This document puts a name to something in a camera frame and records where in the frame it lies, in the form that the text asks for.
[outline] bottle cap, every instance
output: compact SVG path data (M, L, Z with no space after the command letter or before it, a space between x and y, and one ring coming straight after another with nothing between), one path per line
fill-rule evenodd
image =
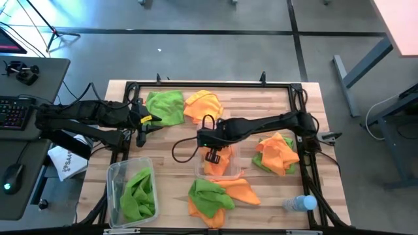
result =
M317 206L316 198L312 195L305 196L303 205L307 210L313 210Z

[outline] black desk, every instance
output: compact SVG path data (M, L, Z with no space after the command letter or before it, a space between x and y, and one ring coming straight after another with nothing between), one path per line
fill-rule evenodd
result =
M0 61L2 60L7 63L23 61L28 66L38 65L40 76L32 86L24 85L13 78L0 76L0 95L17 96L25 93L51 102L55 100L70 65L68 59L1 56ZM1 63L0 70L3 71L4 68L4 63ZM34 121L33 116L26 128L36 129ZM0 140L0 177L9 165L16 162L25 145L26 141ZM20 162L25 165L22 188L14 195L6 195L3 190L0 190L0 212L2 212L0 220L18 220L22 217L49 147L50 141L48 140L36 140L28 145L20 159Z

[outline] keyboard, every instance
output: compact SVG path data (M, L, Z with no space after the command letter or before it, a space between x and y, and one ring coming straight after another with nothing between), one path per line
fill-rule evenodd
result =
M0 130L25 130L36 99L0 96Z

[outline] computer mouse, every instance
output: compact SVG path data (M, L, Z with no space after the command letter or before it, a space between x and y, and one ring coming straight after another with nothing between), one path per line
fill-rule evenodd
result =
M24 165L16 163L10 165L3 174L3 191L7 195L17 193L22 186Z

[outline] transparent bin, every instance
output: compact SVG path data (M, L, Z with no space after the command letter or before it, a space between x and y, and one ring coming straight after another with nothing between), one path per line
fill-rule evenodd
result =
M152 217L140 221L129 222L125 219L120 206L120 198L125 192L126 183L143 168L151 168L151 183L155 201L155 214ZM109 212L109 225L111 228L129 228L153 221L158 217L157 187L152 161L149 157L131 159L120 163L114 163L107 170L107 203Z
M206 180L236 180L241 176L241 149L238 144L231 145L233 154L229 158L229 164L222 176L213 176L204 173L204 156L198 150L196 153L195 175Z

